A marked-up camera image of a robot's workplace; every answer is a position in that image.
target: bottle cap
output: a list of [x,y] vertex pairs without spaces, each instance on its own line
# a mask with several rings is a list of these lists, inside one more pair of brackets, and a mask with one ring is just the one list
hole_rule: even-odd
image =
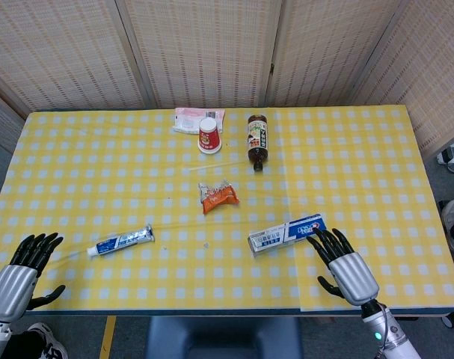
[[99,254],[99,252],[97,252],[96,247],[90,247],[90,248],[87,248],[87,254],[89,257],[95,257],[97,254]]
[[261,161],[255,161],[254,170],[255,172],[263,171],[263,163]]

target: woven partition panel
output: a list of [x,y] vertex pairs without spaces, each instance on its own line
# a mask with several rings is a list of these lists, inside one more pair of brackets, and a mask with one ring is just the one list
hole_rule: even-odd
[[104,0],[0,0],[0,77],[32,111],[143,107]]
[[280,1],[126,0],[160,108],[256,106]]
[[24,120],[0,99],[0,146],[14,152]]
[[286,0],[268,105],[342,105],[398,0]]
[[354,104],[406,104],[423,156],[454,137],[454,0],[410,1],[371,62]]

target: orange snack package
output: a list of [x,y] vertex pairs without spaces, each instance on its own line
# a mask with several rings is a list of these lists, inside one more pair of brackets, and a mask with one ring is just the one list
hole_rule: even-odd
[[200,202],[203,204],[204,215],[220,204],[238,204],[240,202],[233,186],[226,180],[218,187],[209,187],[204,183],[199,183],[198,188],[200,189]]

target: blue toothpaste box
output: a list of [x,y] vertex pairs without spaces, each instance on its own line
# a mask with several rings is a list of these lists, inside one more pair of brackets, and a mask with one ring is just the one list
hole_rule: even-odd
[[306,239],[307,236],[314,234],[313,228],[326,230],[325,222],[323,222],[320,214],[283,223],[260,232],[250,233],[248,244],[252,253],[256,256],[274,248],[300,242]]

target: snack wrapper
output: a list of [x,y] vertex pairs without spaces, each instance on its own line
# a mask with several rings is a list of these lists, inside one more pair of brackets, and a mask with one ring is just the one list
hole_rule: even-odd
[[226,180],[217,187],[209,187],[204,183],[199,183],[198,188],[200,189],[200,202],[203,205],[204,215],[221,204],[238,204],[240,202],[233,186]]
[[219,132],[223,130],[225,110],[221,108],[175,108],[174,130],[184,133],[198,134],[200,121],[205,117],[211,117],[217,123]]

